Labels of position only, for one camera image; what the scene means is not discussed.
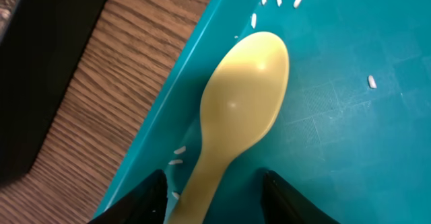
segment yellow plastic spoon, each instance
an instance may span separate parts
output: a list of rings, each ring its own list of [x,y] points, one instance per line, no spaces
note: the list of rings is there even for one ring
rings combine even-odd
[[[229,164],[272,127],[288,85],[283,41],[257,32],[215,69],[201,100],[202,150],[169,224],[200,224]]]

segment black object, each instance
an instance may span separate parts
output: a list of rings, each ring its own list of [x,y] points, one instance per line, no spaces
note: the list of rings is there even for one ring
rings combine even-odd
[[[0,185],[30,170],[106,0],[18,0],[0,36]]]
[[[168,185],[156,170],[130,193],[88,224],[162,224]],[[274,171],[263,176],[261,206],[266,224],[336,224]]]
[[[166,176],[162,170],[156,170],[89,224],[162,224],[167,204]]]
[[[268,171],[263,177],[261,206],[266,224],[338,223],[274,171]]]

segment teal plastic surface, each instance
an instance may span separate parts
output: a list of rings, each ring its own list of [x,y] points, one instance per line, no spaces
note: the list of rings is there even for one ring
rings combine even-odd
[[[230,165],[205,223],[263,223],[263,168],[341,223],[431,223],[431,0],[260,1],[211,0],[96,215],[158,168],[181,193],[201,148],[205,84],[241,38],[270,31],[290,54],[281,113]]]

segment wood grain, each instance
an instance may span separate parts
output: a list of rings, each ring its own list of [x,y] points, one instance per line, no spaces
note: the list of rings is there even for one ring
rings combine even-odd
[[[86,223],[209,0],[108,0],[30,173],[0,223]]]

